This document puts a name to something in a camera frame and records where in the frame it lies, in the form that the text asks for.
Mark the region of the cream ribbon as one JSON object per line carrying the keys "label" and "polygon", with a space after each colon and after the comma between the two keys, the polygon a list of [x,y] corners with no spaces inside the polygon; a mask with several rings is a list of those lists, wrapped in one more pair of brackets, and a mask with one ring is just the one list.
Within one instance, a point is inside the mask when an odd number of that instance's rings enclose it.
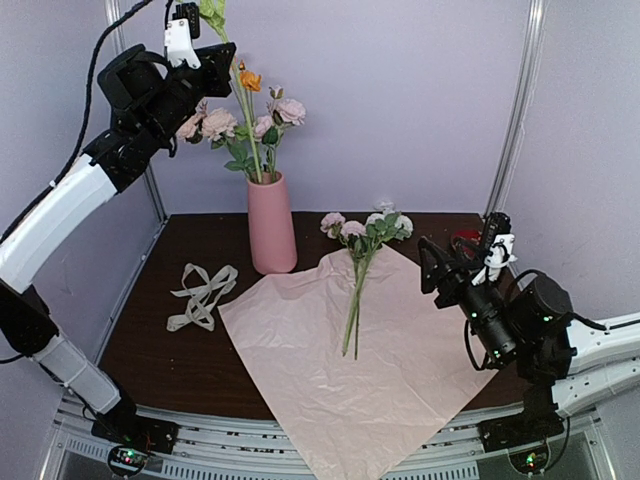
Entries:
{"label": "cream ribbon", "polygon": [[[201,284],[188,287],[187,279],[191,274],[196,274],[200,278]],[[193,324],[212,332],[215,329],[212,311],[219,300],[234,289],[237,278],[238,270],[231,265],[223,266],[213,276],[210,276],[203,267],[187,263],[181,277],[182,289],[171,291],[174,297],[187,300],[185,311],[169,316],[166,330],[173,333]]]}

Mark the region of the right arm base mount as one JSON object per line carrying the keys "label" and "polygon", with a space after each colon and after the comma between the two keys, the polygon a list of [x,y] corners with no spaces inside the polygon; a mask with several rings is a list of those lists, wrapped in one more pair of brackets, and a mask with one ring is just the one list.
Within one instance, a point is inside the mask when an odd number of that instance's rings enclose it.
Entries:
{"label": "right arm base mount", "polygon": [[557,415],[530,418],[523,412],[478,424],[484,452],[506,451],[511,468],[527,478],[544,476],[559,463],[570,432],[570,419]]}

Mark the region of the peach rose flower stem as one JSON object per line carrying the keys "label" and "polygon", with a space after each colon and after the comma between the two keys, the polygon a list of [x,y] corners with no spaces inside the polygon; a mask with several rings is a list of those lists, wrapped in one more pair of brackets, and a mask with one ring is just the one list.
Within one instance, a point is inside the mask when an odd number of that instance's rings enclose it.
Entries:
{"label": "peach rose flower stem", "polygon": [[211,150],[225,149],[230,155],[224,164],[226,170],[241,172],[249,181],[257,180],[254,155],[249,152],[248,129],[227,109],[209,110],[208,102],[201,101],[195,113],[178,128],[176,136],[190,144],[206,141]]}

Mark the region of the pink wrapping paper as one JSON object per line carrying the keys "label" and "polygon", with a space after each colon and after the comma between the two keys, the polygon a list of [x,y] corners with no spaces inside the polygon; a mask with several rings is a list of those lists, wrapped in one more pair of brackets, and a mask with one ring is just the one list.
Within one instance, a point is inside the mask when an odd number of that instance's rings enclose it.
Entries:
{"label": "pink wrapping paper", "polygon": [[319,479],[377,479],[414,453],[492,379],[463,339],[464,314],[440,310],[420,269],[391,248],[367,274],[359,329],[343,346],[353,263],[269,275],[219,309],[246,370]]}

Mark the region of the artificial flower bouquet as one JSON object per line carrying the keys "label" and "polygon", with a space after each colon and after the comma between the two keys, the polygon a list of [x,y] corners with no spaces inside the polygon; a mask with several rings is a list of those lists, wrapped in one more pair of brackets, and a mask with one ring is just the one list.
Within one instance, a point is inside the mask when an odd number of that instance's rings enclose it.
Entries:
{"label": "artificial flower bouquet", "polygon": [[347,220],[339,212],[330,212],[321,220],[320,230],[346,248],[353,262],[355,284],[341,353],[346,356],[351,340],[354,340],[353,356],[357,359],[361,297],[371,263],[377,252],[388,242],[408,240],[414,232],[414,224],[407,215],[394,209],[371,213],[364,223]]}

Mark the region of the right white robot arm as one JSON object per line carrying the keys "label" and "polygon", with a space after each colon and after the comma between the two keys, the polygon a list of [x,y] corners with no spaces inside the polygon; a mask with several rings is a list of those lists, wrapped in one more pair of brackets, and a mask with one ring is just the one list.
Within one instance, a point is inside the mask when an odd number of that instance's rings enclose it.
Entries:
{"label": "right white robot arm", "polygon": [[530,269],[520,292],[499,291],[501,270],[514,262],[515,237],[498,234],[476,262],[461,262],[427,238],[418,242],[421,289],[439,309],[457,306],[466,338],[476,336],[485,358],[476,370],[515,365],[530,387],[512,416],[519,440],[535,440],[550,425],[639,380],[639,316],[591,320],[548,275]]}

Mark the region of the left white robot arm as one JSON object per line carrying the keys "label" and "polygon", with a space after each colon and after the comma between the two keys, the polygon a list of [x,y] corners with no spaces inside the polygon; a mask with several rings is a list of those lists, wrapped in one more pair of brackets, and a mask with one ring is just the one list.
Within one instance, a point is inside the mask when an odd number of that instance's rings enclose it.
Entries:
{"label": "left white robot arm", "polygon": [[230,95],[235,52],[224,43],[162,57],[135,45],[112,60],[97,77],[112,110],[109,129],[1,242],[1,331],[9,345],[61,380],[123,444],[144,433],[134,402],[53,322],[33,280],[88,216],[131,186],[159,150],[171,149],[203,98]]}

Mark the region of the orange flower stem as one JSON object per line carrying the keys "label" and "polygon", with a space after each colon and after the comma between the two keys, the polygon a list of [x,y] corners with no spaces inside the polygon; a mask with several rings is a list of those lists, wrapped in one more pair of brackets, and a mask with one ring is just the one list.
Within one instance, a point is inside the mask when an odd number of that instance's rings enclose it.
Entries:
{"label": "orange flower stem", "polygon": [[263,183],[261,157],[257,145],[257,140],[254,135],[254,128],[256,126],[255,112],[253,106],[253,94],[260,93],[262,87],[262,76],[248,70],[243,60],[234,59],[233,74],[236,82],[236,90],[240,99],[240,105],[245,119],[245,125],[248,133],[249,145],[254,161],[254,182],[257,184]]}

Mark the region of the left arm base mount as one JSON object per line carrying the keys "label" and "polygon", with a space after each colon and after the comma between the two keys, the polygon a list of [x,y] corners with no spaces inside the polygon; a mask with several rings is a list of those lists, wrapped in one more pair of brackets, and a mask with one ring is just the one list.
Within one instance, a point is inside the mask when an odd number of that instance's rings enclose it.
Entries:
{"label": "left arm base mount", "polygon": [[131,434],[118,433],[103,419],[93,422],[91,434],[114,443],[106,464],[117,477],[130,479],[140,474],[148,462],[159,454],[171,454],[179,426],[175,422],[137,416]]}

